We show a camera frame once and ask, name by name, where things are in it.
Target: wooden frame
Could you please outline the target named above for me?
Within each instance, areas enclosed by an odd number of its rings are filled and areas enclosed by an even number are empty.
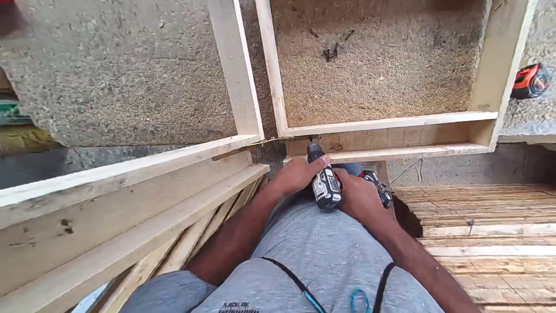
[[[269,171],[238,150],[264,139],[238,0],[208,8],[238,134],[0,190],[0,311],[66,311]]]
[[[322,135],[329,139],[330,134],[346,134],[358,137],[359,141],[376,136],[390,137],[390,134],[370,130],[385,130],[395,132],[395,140],[405,141],[406,131],[414,127],[428,125],[460,124],[471,122],[467,127],[465,138],[458,141],[437,140],[435,135],[421,138],[421,142],[413,144],[394,144],[372,147],[351,145],[348,140],[337,140],[337,149],[325,151],[334,163],[353,161],[373,161],[393,158],[431,157],[437,155],[455,155],[493,152],[502,127],[509,95],[513,86],[515,73],[523,54],[525,40],[529,32],[537,0],[493,0],[488,24],[485,30],[483,50],[475,83],[473,85],[471,103],[467,112],[445,113],[408,118],[391,118],[353,123],[338,123],[304,127],[288,127],[284,103],[284,92],[280,78],[280,66],[276,50],[274,27],[269,0],[256,0],[259,25],[264,46],[266,66],[269,74],[272,104],[276,118],[278,134],[282,136]],[[304,153],[293,152],[288,144],[286,161]]]

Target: cordless drill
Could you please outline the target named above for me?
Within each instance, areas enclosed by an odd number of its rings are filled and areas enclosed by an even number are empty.
[[[364,170],[359,175],[359,177],[362,177],[366,181],[372,182],[375,185],[376,191],[378,191],[379,193],[380,201],[382,202],[385,209],[388,209],[392,206],[392,192],[390,191],[388,186],[386,186],[386,184],[379,181],[379,177],[378,175],[376,175],[375,172],[373,172],[372,170]]]
[[[307,161],[309,164],[323,155],[324,152],[319,144],[311,141],[307,146]],[[313,178],[311,185],[315,193],[316,204],[321,209],[333,209],[342,200],[340,182],[332,172],[330,165],[320,170]]]

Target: man's hand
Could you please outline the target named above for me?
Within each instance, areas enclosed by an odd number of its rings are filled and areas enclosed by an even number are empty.
[[[304,158],[295,158],[282,168],[271,182],[282,195],[298,192],[311,183],[312,178],[330,164],[328,156],[323,155],[313,163]]]
[[[341,210],[363,223],[364,217],[371,215],[373,221],[380,222],[390,217],[384,209],[376,186],[363,178],[351,176],[343,168],[333,169],[342,183]]]

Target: stacked lumber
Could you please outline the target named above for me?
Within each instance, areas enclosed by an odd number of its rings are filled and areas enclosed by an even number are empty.
[[[399,188],[419,242],[484,312],[556,312],[556,188]]]
[[[208,212],[178,236],[114,278],[111,283],[101,287],[102,290],[97,291],[96,295],[90,295],[95,297],[93,301],[84,299],[82,302],[91,302],[92,305],[88,305],[87,309],[79,309],[78,312],[118,313],[134,290],[149,278],[184,268],[220,225],[243,208],[267,182],[266,177],[257,179]]]

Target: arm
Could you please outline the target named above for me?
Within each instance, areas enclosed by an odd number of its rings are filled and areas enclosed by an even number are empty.
[[[445,312],[480,312],[452,275],[388,215],[372,183],[343,169],[334,172],[342,183],[342,211],[367,226],[398,267],[413,275]]]
[[[187,269],[208,283],[221,285],[241,262],[249,258],[278,201],[305,188],[329,163],[326,156],[311,164],[302,158],[290,161],[253,200],[211,236]]]

